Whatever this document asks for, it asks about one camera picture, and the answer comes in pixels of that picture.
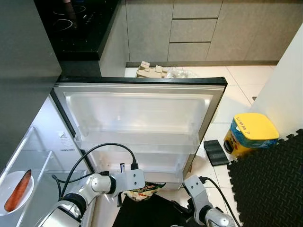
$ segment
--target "yellow lid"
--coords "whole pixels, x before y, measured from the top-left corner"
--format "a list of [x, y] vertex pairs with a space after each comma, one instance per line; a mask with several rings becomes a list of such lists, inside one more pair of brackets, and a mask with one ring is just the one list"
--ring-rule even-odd
[[279, 133], [272, 122], [263, 114], [241, 113], [234, 120], [245, 138], [249, 140], [274, 140]]

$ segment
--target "black countertop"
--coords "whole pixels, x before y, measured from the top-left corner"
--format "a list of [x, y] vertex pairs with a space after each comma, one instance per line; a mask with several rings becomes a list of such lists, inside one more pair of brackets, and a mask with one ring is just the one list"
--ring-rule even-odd
[[[35, 0], [36, 7], [60, 61], [98, 61], [101, 58], [120, 0]], [[68, 4], [73, 6], [72, 14]], [[58, 31], [59, 22], [75, 21]]]

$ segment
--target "kitchen cabinet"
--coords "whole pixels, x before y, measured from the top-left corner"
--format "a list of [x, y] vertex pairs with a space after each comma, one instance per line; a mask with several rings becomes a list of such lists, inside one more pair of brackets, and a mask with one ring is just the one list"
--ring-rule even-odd
[[209, 43], [169, 44], [168, 61], [205, 61]]
[[218, 17], [222, 0], [175, 0], [172, 18]]
[[260, 23], [246, 61], [280, 60], [303, 21], [301, 0], [266, 1], [265, 16]]
[[210, 42], [217, 20], [173, 20], [170, 42]]
[[125, 0], [119, 3], [99, 66], [102, 77], [124, 77], [125, 65], [129, 61]]
[[302, 1], [224, 0], [207, 61], [278, 61], [302, 23]]
[[244, 60], [265, 15], [263, 0], [224, 0], [206, 60]]
[[130, 62], [274, 63], [302, 12], [301, 0], [127, 0]]
[[173, 0], [127, 0], [130, 61], [167, 61]]

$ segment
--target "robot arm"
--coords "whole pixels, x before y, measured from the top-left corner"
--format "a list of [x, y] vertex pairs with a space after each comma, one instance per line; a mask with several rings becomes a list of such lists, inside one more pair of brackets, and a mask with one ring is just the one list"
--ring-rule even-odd
[[85, 182], [58, 201], [50, 213], [43, 218], [37, 227], [78, 227], [88, 205], [99, 195], [108, 194], [117, 197], [121, 205], [121, 193], [143, 188], [145, 180], [140, 169], [123, 171], [111, 176], [92, 174]]
[[183, 186], [191, 197], [189, 205], [194, 208], [196, 223], [207, 227], [235, 227], [232, 217], [214, 208], [209, 202], [206, 189], [196, 175], [186, 179]]
[[[117, 197], [120, 206], [122, 192], [145, 186], [143, 171], [140, 169], [111, 176], [92, 174], [84, 179], [84, 183], [58, 201], [36, 227], [78, 227], [88, 205], [99, 195]], [[196, 175], [186, 179], [183, 185], [191, 197], [188, 200], [191, 209], [187, 214], [194, 216], [195, 222], [207, 227], [235, 227], [232, 217], [214, 208], [209, 202], [205, 187]], [[177, 205], [177, 209], [188, 210]]]

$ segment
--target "refrigerator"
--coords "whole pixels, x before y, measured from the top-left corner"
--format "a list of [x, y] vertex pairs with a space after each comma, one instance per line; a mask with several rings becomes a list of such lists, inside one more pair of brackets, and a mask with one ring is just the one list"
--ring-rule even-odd
[[[146, 181], [166, 182], [166, 189], [181, 186], [227, 86], [224, 78], [59, 77], [34, 2], [2, 1], [0, 17], [1, 226], [35, 226], [58, 200], [52, 175], [65, 180], [88, 149], [104, 142], [132, 149]], [[72, 179], [119, 171], [122, 162], [129, 169], [127, 152], [98, 149]], [[29, 169], [21, 203], [6, 212], [6, 200]], [[69, 184], [66, 192], [80, 183]], [[81, 226], [90, 226], [94, 206], [95, 201]]]
[[[0, 223], [35, 226], [58, 201], [52, 175], [65, 180], [81, 155], [101, 143], [126, 145], [145, 181], [178, 190], [226, 86], [225, 78], [60, 77], [2, 171]], [[81, 162], [72, 179], [91, 172], [120, 172], [120, 163], [128, 170], [131, 162], [122, 148], [101, 147]], [[28, 169], [32, 191], [19, 209], [5, 212], [9, 195], [1, 193], [1, 186], [7, 190], [13, 185], [12, 174]], [[66, 192], [79, 183], [69, 184]], [[94, 202], [81, 226], [90, 226]]]

